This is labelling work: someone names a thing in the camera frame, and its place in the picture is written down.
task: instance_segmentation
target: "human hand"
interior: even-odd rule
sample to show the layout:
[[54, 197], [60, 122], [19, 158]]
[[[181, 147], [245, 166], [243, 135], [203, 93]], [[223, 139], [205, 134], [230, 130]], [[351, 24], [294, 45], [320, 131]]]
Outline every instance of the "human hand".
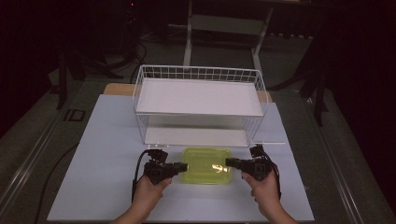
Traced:
[[149, 217], [150, 212], [154, 209], [157, 202], [163, 196], [163, 190], [172, 183], [171, 178], [161, 181], [157, 185], [153, 185], [146, 175], [143, 175], [137, 182], [136, 191], [134, 193], [134, 201], [129, 209], [114, 220], [113, 224], [141, 223]]
[[259, 204], [259, 211], [271, 223], [297, 223], [282, 207], [277, 192], [276, 175], [270, 172], [262, 181], [253, 176], [242, 173], [242, 178], [251, 186], [250, 195]]

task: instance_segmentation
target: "container lid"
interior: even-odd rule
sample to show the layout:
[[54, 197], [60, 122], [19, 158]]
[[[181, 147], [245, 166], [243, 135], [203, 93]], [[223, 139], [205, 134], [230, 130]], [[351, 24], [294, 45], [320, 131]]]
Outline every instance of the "container lid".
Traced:
[[227, 148], [187, 147], [183, 151], [183, 162], [189, 165], [182, 174], [183, 183], [225, 184], [231, 179], [230, 167], [225, 159], [232, 154]]

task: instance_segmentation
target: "person's left hand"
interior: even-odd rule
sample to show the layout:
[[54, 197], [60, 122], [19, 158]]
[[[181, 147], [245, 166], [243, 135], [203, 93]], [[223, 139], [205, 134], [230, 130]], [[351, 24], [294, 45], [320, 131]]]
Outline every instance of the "person's left hand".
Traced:
[[112, 223], [141, 223], [149, 217], [157, 202], [163, 196], [163, 190], [172, 183], [167, 178], [153, 185], [146, 175], [143, 175], [136, 185], [134, 201], [129, 209]]

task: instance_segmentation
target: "transparent green box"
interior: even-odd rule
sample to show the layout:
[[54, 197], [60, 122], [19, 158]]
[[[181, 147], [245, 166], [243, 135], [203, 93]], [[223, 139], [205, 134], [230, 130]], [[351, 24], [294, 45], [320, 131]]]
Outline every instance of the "transparent green box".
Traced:
[[187, 147], [183, 151], [183, 162], [189, 165], [182, 174], [187, 184], [226, 184], [231, 179], [230, 167], [225, 159], [232, 154], [227, 148]]

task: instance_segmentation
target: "dark background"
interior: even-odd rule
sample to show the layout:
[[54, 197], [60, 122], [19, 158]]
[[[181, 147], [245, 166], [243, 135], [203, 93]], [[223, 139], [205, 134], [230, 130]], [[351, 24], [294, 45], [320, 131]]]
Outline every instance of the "dark background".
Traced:
[[[231, 6], [221, 9], [224, 1], [202, 2], [197, 10], [206, 13], [261, 15], [257, 3], [244, 1], [241, 7], [240, 1], [228, 1]], [[47, 74], [58, 67], [65, 40], [99, 61], [104, 53], [125, 51], [120, 45], [125, 3], [128, 1], [0, 2], [0, 136], [50, 89]], [[314, 3], [339, 6], [337, 1]], [[307, 67], [319, 66], [327, 72], [326, 85], [395, 212], [396, 3], [351, 3], [341, 11], [294, 4], [276, 7], [268, 32], [285, 38], [318, 35], [304, 58]], [[186, 24], [187, 1], [148, 0], [140, 7], [134, 12], [136, 17], [159, 35], [166, 34], [167, 23]]]

